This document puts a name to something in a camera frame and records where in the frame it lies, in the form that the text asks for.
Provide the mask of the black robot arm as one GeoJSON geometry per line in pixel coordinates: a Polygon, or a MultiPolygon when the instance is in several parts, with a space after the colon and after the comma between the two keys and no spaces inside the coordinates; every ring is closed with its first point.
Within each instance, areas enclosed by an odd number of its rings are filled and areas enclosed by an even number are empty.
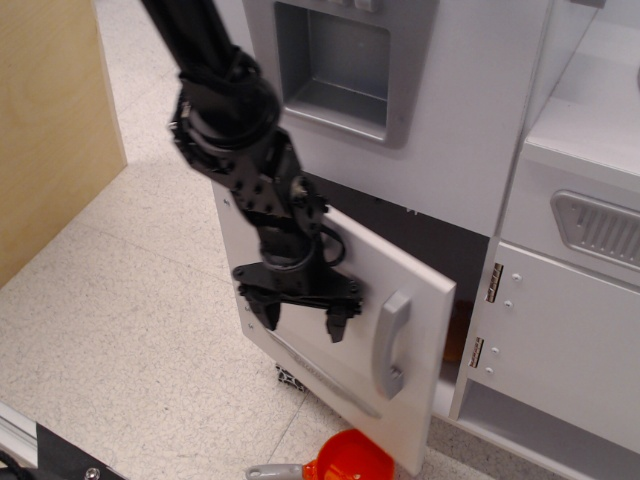
{"type": "Polygon", "coordinates": [[[326,199],[302,172],[280,103],[257,62],[232,44],[211,1],[147,1],[144,7],[179,68],[169,129],[186,162],[227,188],[259,237],[258,263],[234,268],[238,291],[268,330],[284,303],[325,311],[333,342],[361,312],[359,284],[328,260],[326,199]]]}

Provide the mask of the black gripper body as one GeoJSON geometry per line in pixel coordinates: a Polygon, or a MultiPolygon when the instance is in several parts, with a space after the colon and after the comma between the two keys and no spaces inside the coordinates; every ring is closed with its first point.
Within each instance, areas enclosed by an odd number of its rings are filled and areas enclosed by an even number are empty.
{"type": "Polygon", "coordinates": [[[240,265],[232,270],[239,293],[278,296],[281,302],[327,311],[330,307],[349,307],[353,316],[361,313],[359,284],[331,268],[324,260],[312,259],[291,268],[270,268],[265,262],[240,265]]]}

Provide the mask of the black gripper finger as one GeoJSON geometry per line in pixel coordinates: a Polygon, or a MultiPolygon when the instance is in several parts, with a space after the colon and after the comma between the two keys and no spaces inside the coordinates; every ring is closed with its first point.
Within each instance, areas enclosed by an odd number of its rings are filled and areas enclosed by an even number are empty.
{"type": "Polygon", "coordinates": [[[281,302],[278,296],[249,292],[246,295],[252,313],[269,331],[275,331],[280,319],[281,302]]]}
{"type": "Polygon", "coordinates": [[[327,310],[326,328],[333,343],[343,340],[347,321],[353,317],[349,307],[330,307],[327,310]]]}

